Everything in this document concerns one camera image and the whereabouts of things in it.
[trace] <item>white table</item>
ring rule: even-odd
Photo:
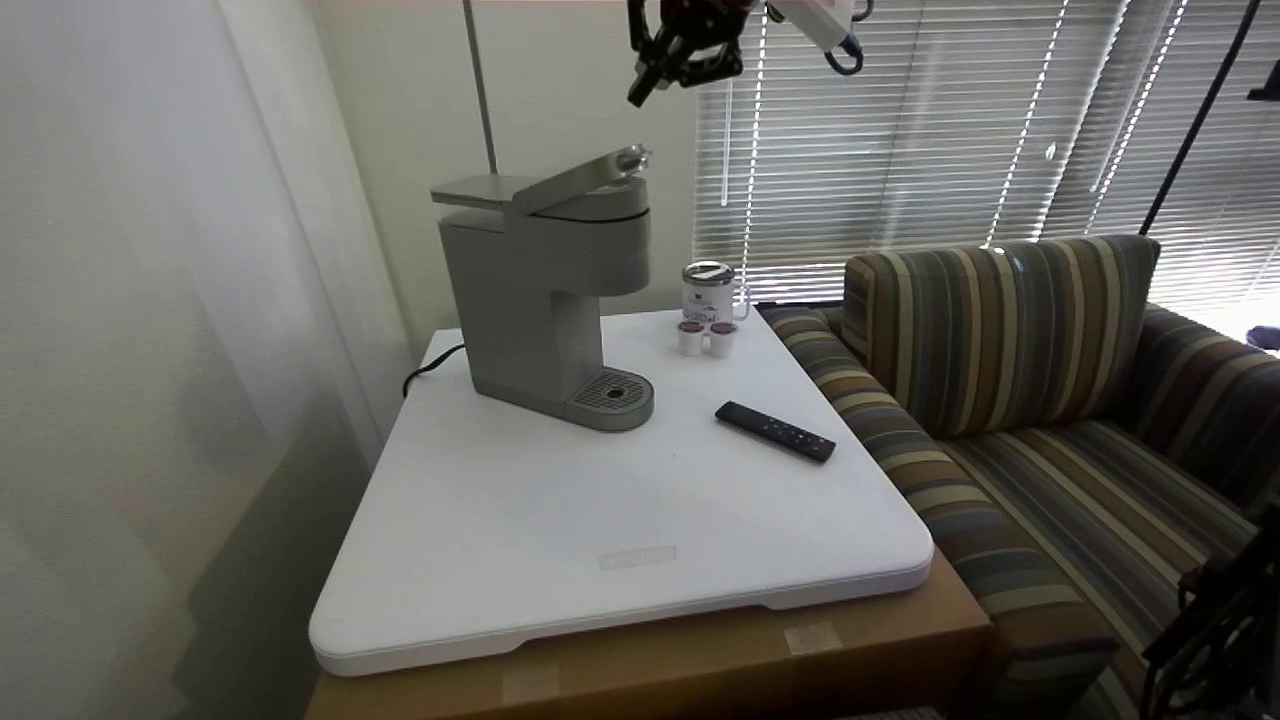
[[[426,357],[457,339],[435,333]],[[310,612],[326,673],[927,581],[927,530],[754,313],[728,357],[680,357],[674,313],[612,318],[605,357],[657,383],[637,434],[477,397],[464,353],[416,380]],[[724,401],[831,435],[837,455],[719,428]]]

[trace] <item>striped fabric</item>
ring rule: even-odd
[[[1147,308],[1123,428],[1231,497],[1253,520],[1280,499],[1280,359]]]
[[[877,383],[812,308],[764,313],[831,408],[884,466],[995,626],[1005,673],[986,717],[1065,712],[1110,660],[1110,631],[1045,554]]]
[[[930,434],[1096,416],[1133,359],[1160,244],[865,252],[839,335]]]
[[[1175,617],[1175,581],[1231,558],[1253,523],[1114,426],[991,434],[942,452],[1072,577],[1109,617],[1114,675],[1134,699],[1141,654]]]

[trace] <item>remote control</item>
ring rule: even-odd
[[[769,442],[769,444],[777,444],[777,449],[789,449],[789,452],[797,452],[797,455],[806,455],[806,459],[816,459],[816,466],[825,466],[831,452],[837,452],[837,444],[831,442],[825,442],[825,435],[812,435],[812,434],[802,434],[802,428],[797,428],[797,426],[784,426],[784,421],[777,421],[777,416],[764,416],[764,411],[754,411],[754,408],[748,408],[748,405],[719,405],[717,408],[717,421],[719,426],[731,426],[731,428],[740,428],[740,434],[753,434],[753,435],[760,435],[760,442]]]

